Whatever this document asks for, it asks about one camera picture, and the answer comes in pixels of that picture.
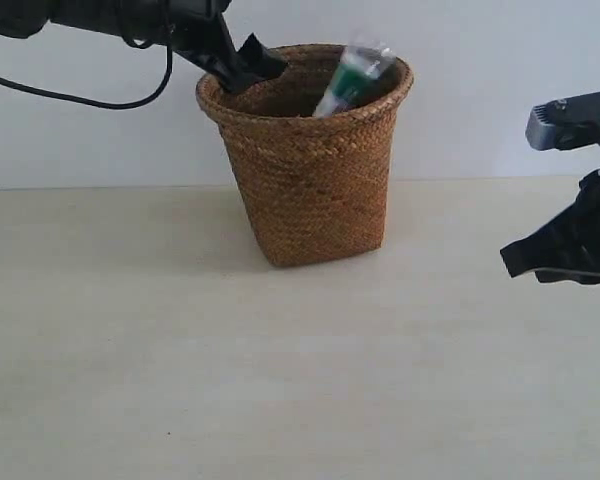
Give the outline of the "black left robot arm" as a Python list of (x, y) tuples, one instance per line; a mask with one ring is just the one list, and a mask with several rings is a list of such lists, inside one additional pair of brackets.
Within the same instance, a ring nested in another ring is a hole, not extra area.
[(255, 35), (233, 44), (228, 1), (0, 1), (0, 35), (28, 39), (46, 24), (117, 36), (132, 48), (163, 45), (241, 93), (282, 75), (287, 62)]

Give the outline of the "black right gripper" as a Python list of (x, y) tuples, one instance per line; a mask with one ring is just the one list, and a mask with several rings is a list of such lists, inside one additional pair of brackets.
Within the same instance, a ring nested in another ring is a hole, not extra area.
[(579, 182), (575, 202), (529, 236), (500, 250), (512, 278), (600, 284), (600, 169)]

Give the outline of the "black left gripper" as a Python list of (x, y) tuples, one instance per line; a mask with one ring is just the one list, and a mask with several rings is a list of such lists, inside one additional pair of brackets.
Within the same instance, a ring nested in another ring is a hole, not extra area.
[(231, 0), (167, 1), (167, 58), (180, 56), (214, 76), (233, 94), (275, 80), (288, 62), (250, 34), (237, 51), (224, 19)]

